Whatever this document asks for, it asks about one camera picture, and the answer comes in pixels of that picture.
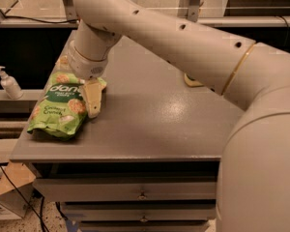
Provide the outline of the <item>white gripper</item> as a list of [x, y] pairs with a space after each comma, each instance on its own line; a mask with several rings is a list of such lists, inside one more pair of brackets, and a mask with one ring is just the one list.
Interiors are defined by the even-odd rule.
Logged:
[[97, 117], [101, 111], [102, 85], [97, 79], [93, 78], [102, 76], [108, 60], [94, 61], [83, 57], [76, 50], [74, 41], [69, 43], [67, 60], [74, 75], [87, 80], [80, 86], [80, 93], [85, 100], [88, 117]]

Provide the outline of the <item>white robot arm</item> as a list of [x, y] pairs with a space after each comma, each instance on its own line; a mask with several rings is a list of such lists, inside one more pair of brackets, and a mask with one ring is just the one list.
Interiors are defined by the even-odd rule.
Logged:
[[217, 232], [290, 232], [290, 53], [134, 0], [73, 0], [80, 24], [69, 63], [100, 76], [123, 36], [237, 105], [217, 178]]

